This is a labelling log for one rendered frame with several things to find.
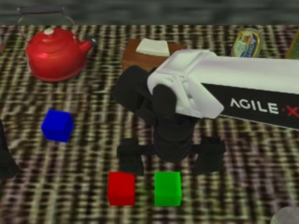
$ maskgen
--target brown box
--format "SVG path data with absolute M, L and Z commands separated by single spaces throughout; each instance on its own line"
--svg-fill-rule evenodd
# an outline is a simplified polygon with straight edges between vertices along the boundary
M 167 59 L 167 57 L 163 57 L 163 56 L 153 56 L 153 55 L 137 53 L 136 49 L 140 44 L 140 42 L 141 40 L 137 40 L 137 39 L 130 39 L 128 41 L 125 52 L 121 60 L 123 71 L 132 65 L 137 65 L 147 71 L 150 71 L 153 68 L 159 67 Z M 170 55 L 172 55 L 177 50 L 187 49 L 187 46 L 168 43 L 168 48 L 169 48 Z

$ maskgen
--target gray wall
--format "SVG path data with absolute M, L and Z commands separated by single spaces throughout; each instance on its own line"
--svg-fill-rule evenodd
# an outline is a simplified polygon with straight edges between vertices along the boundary
M 64 4 L 77 24 L 299 23 L 299 0 L 1 0 L 0 24 L 15 23 L 17 7 L 39 2 Z M 66 24 L 59 15 L 24 20 L 24 25 L 38 23 Z

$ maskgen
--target kettle lid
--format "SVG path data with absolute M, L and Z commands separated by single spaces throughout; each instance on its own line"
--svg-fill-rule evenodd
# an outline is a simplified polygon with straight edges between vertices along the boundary
M 71 41 L 74 41 L 74 34 L 71 31 L 47 28 L 35 34 L 29 44 L 40 51 L 50 53 L 64 48 Z

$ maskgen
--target kettle spout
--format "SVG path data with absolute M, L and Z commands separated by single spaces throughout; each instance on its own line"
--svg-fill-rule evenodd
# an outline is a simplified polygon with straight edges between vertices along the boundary
M 92 36 L 87 36 L 85 38 L 85 41 L 82 41 L 79 43 L 79 49 L 84 55 L 87 55 L 87 53 L 97 44 L 97 41 Z

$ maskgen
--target green cube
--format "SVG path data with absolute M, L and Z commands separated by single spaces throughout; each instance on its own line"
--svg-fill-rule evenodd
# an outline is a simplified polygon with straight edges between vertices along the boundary
M 155 206 L 180 206 L 182 183 L 180 172 L 155 172 Z

